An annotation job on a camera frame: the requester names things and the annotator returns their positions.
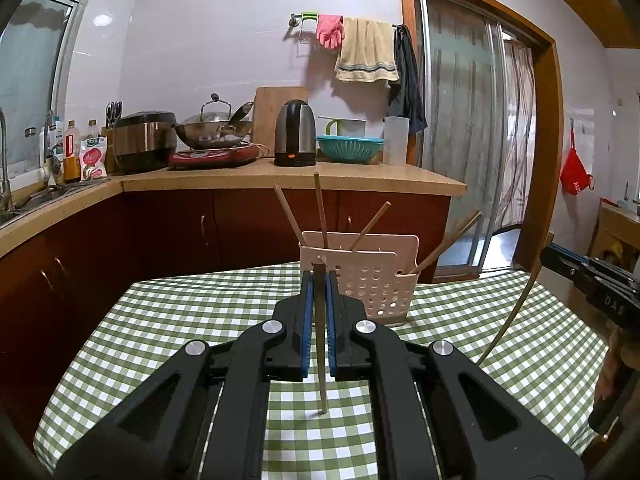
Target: white plastic basket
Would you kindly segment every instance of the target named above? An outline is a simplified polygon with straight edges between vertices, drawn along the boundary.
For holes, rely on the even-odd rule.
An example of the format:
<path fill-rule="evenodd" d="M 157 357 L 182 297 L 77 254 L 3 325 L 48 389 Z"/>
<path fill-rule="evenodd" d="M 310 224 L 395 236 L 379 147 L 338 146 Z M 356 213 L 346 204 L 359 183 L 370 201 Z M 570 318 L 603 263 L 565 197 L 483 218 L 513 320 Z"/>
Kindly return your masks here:
<path fill-rule="evenodd" d="M 400 326 L 414 296 L 417 274 L 403 274 L 416 266 L 415 235 L 367 234 L 356 251 L 348 248 L 357 233 L 328 233 L 329 249 L 322 248 L 322 233 L 304 231 L 307 247 L 300 247 L 301 271 L 322 261 L 335 270 L 341 294 L 360 300 L 367 317 L 378 323 Z"/>

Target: blue gripper pad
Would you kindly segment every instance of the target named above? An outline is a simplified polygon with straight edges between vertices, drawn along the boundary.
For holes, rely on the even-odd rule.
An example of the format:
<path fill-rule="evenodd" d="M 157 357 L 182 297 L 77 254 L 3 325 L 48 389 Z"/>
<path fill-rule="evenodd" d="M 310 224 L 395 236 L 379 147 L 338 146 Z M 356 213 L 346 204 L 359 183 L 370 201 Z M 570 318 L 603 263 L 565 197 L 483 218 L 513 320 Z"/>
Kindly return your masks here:
<path fill-rule="evenodd" d="M 573 251 L 570 251 L 569 249 L 565 249 L 564 247 L 561 247 L 557 244 L 551 244 L 549 245 L 550 248 L 552 248 L 553 250 L 558 251 L 561 254 L 564 254 L 565 256 L 569 257 L 569 258 L 573 258 L 575 260 L 580 261 L 581 263 L 584 263 L 586 265 L 589 265 L 589 259 L 586 256 L 582 256 L 581 254 L 578 253 L 574 253 Z"/>
<path fill-rule="evenodd" d="M 331 290 L 331 274 L 326 275 L 326 342 L 329 355 L 329 373 L 335 376 L 335 318 L 334 318 L 334 297 Z"/>
<path fill-rule="evenodd" d="M 314 280 L 309 280 L 306 286 L 305 297 L 305 317 L 302 325 L 302 341 L 300 342 L 302 350 L 302 377 L 307 378 L 309 375 L 309 364 L 311 362 L 311 320 L 314 308 Z"/>

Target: red bag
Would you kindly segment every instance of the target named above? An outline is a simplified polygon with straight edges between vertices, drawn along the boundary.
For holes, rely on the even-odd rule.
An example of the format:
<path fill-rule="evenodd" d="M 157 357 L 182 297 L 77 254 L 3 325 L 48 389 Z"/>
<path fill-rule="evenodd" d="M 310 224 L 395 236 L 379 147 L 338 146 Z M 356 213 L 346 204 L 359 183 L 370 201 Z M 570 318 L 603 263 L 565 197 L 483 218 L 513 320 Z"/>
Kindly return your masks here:
<path fill-rule="evenodd" d="M 593 175 L 588 174 L 578 152 L 575 151 L 575 137 L 574 137 L 574 122 L 571 121 L 571 148 L 569 154 L 566 156 L 564 167 L 560 173 L 560 182 L 562 188 L 569 194 L 577 195 L 583 189 L 594 189 L 595 179 Z"/>

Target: floor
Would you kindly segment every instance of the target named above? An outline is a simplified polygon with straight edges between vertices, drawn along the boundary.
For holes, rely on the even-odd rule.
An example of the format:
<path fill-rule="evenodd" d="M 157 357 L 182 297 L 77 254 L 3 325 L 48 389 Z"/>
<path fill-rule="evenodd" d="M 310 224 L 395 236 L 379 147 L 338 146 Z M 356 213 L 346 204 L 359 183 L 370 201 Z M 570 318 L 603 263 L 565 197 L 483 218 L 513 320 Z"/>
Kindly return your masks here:
<path fill-rule="evenodd" d="M 511 267 L 513 253 L 518 243 L 520 229 L 513 229 L 491 237 L 482 270 Z M 466 265 L 471 250 L 472 237 L 463 237 L 449 248 L 438 260 L 439 267 Z M 482 251 L 483 241 L 478 243 L 478 253 Z"/>

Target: white plastic container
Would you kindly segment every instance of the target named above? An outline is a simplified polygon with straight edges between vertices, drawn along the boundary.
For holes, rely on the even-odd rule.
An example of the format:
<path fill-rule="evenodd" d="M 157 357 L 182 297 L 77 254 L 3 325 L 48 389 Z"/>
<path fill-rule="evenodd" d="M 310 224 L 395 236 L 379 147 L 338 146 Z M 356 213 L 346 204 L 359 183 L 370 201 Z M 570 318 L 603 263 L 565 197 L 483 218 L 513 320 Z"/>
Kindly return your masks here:
<path fill-rule="evenodd" d="M 406 117 L 385 118 L 383 137 L 385 145 L 382 151 L 382 163 L 390 166 L 404 166 L 406 146 L 409 141 L 409 119 Z"/>
<path fill-rule="evenodd" d="M 53 150 L 53 155 L 60 162 L 62 162 L 62 160 L 64 159 L 63 130 L 64 124 L 59 117 L 56 117 L 56 130 L 54 132 L 49 132 L 49 145 Z"/>

